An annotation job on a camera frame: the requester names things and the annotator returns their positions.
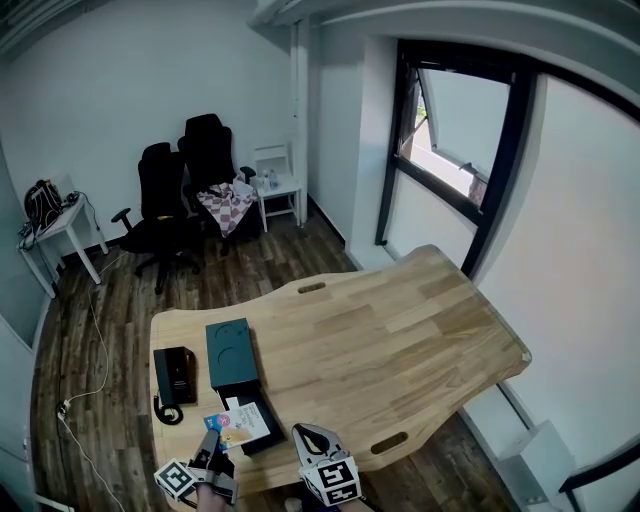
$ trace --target black office chair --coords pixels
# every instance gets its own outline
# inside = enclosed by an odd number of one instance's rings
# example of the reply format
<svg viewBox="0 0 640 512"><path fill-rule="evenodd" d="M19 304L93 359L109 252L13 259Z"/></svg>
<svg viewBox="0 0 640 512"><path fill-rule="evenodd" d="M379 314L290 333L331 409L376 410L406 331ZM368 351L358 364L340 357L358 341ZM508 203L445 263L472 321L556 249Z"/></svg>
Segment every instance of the black office chair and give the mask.
<svg viewBox="0 0 640 512"><path fill-rule="evenodd" d="M187 210L182 204L180 185L184 174L184 161L180 153L172 153L168 142L149 146L138 163L142 197L142 220L131 227L125 208L111 222L122 221L127 234L120 247L131 253L153 253L153 257L136 267L135 274L142 276L142 269L159 263L156 295L162 287L172 261L189 265L194 274L200 267L181 252L195 243L198 229L187 221Z"/></svg>
<svg viewBox="0 0 640 512"><path fill-rule="evenodd" d="M205 114L188 119L184 137L178 141L178 149L184 156L191 178L191 184L184 187L185 197L191 210L206 220L207 225L217 234L220 233L220 227L196 196L198 192L206 192L212 185L233 183L237 175L231 160L231 139L231 129L223 126L217 115ZM246 183L256 175L250 167L241 167L240 171L244 174ZM235 240L243 231L248 231L257 238L260 236L260 229L260 211L258 204L254 203L229 237L221 237L221 254L225 256L229 252L229 238L231 241Z"/></svg>

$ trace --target bottle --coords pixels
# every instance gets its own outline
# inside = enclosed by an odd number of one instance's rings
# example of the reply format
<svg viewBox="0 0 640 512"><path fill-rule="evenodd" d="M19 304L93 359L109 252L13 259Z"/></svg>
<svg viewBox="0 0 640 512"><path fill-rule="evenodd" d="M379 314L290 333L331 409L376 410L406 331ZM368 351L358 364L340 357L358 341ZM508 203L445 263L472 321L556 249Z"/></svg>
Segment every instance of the bottle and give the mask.
<svg viewBox="0 0 640 512"><path fill-rule="evenodd" d="M269 171L269 188L271 190L275 190L278 188L278 175L276 174L276 171L274 171L273 169L271 169Z"/></svg>
<svg viewBox="0 0 640 512"><path fill-rule="evenodd" d="M269 173L267 171L262 173L262 179L260 181L262 181L262 190L269 192L271 189L269 187Z"/></svg>

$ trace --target teal box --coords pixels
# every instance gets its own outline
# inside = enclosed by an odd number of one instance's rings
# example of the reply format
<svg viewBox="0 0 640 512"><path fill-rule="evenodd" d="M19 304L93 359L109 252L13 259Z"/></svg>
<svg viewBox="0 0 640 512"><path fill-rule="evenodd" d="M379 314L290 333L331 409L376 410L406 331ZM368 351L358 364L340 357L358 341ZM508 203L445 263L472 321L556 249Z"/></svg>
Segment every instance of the teal box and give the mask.
<svg viewBox="0 0 640 512"><path fill-rule="evenodd" d="M246 318L207 325L206 334L213 389L259 380Z"/></svg>

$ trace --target white pipe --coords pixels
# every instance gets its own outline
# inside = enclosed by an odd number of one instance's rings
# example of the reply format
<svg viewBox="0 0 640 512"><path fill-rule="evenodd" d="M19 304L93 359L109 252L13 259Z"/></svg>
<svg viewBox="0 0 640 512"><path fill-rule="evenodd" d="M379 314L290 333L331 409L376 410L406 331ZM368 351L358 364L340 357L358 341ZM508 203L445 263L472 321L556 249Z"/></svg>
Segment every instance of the white pipe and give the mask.
<svg viewBox="0 0 640 512"><path fill-rule="evenodd" d="M291 63L291 119L293 134L298 131L298 24L291 25L291 43L289 52Z"/></svg>
<svg viewBox="0 0 640 512"><path fill-rule="evenodd" d="M294 174L301 185L300 223L307 221L307 182L309 172L309 18L297 27L296 69L296 158Z"/></svg>

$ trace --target hand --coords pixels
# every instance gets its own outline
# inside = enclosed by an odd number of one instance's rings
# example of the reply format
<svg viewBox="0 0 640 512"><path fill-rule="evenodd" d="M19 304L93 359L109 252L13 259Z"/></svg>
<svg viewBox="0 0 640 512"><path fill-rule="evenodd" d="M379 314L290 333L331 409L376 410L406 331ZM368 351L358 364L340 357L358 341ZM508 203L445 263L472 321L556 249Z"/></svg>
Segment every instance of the hand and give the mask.
<svg viewBox="0 0 640 512"><path fill-rule="evenodd" d="M371 512L371 508L360 500L351 500L339 505L341 512Z"/></svg>
<svg viewBox="0 0 640 512"><path fill-rule="evenodd" d="M227 502L222 496L213 492L209 484L197 485L196 494L198 495L198 512L224 512Z"/></svg>

